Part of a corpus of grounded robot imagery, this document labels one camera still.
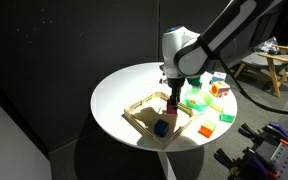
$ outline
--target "blue cube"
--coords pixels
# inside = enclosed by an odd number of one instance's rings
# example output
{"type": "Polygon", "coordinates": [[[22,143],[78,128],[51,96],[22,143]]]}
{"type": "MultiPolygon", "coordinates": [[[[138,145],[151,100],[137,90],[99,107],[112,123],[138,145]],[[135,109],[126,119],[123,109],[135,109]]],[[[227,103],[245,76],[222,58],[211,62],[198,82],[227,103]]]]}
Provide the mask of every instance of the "blue cube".
{"type": "Polygon", "coordinates": [[[165,137],[169,130],[169,123],[159,119],[154,125],[154,133],[160,137],[165,137]]]}
{"type": "Polygon", "coordinates": [[[225,81],[226,73],[222,72],[214,72],[212,80],[210,81],[210,84],[213,84],[213,82],[217,81],[225,81]]]}

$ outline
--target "toy block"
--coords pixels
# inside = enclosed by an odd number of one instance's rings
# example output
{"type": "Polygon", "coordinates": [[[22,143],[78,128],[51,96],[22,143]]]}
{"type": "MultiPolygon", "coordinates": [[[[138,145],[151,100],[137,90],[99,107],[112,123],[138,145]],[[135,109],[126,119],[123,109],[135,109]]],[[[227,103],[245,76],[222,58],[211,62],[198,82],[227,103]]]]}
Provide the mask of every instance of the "toy block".
{"type": "Polygon", "coordinates": [[[210,84],[213,84],[217,81],[225,81],[226,74],[221,72],[214,72],[210,84]]]}
{"type": "Polygon", "coordinates": [[[166,103],[166,113],[167,114],[177,114],[177,109],[173,108],[171,101],[168,99],[166,103]]]}
{"type": "Polygon", "coordinates": [[[230,86],[224,81],[217,81],[212,84],[210,92],[215,97],[224,97],[228,94],[230,86]]]}
{"type": "Polygon", "coordinates": [[[159,119],[154,125],[154,133],[160,137],[165,137],[169,130],[169,123],[159,119]]]}
{"type": "Polygon", "coordinates": [[[235,116],[225,114],[224,111],[221,112],[220,114],[220,121],[232,123],[234,121],[235,116]]]}
{"type": "Polygon", "coordinates": [[[210,138],[213,134],[213,131],[216,128],[216,124],[212,121],[206,120],[203,122],[201,128],[198,130],[198,132],[202,135],[204,135],[207,138],[210,138]]]}
{"type": "Polygon", "coordinates": [[[210,107],[213,108],[215,111],[218,111],[218,112],[222,112],[223,111],[223,108],[220,107],[219,105],[215,104],[214,102],[212,102],[210,104],[210,107]]]}

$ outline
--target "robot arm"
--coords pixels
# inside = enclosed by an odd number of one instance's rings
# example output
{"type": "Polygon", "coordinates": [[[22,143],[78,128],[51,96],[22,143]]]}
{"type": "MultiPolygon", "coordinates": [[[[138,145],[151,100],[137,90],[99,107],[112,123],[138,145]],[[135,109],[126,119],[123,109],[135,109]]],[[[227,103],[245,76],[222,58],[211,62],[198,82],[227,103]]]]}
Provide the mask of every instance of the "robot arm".
{"type": "Polygon", "coordinates": [[[196,78],[218,53],[254,20],[283,0],[231,0],[224,11],[202,33],[185,27],[167,30],[162,38],[164,73],[172,88],[171,104],[177,108],[185,78],[196,78]]]}

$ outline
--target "dark wall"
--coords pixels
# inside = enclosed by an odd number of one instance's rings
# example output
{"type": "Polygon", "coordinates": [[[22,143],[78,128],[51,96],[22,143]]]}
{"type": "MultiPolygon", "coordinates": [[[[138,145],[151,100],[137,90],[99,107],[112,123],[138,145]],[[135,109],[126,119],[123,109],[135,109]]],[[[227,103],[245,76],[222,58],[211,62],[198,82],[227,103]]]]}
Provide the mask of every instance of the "dark wall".
{"type": "Polygon", "coordinates": [[[0,0],[0,88],[54,150],[96,129],[89,100],[99,81],[161,60],[166,29],[201,33],[228,2],[0,0]]]}

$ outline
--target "orange block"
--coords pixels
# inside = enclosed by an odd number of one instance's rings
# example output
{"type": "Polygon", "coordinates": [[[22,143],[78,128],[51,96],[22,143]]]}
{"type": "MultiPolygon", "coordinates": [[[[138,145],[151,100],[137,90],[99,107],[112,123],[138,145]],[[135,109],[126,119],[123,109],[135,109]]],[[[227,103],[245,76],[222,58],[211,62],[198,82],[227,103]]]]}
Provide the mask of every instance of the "orange block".
{"type": "Polygon", "coordinates": [[[207,138],[210,138],[211,135],[213,134],[213,131],[216,128],[216,124],[213,123],[212,121],[206,120],[204,121],[204,123],[202,124],[200,130],[198,130],[198,132],[202,135],[204,135],[207,138]]]}

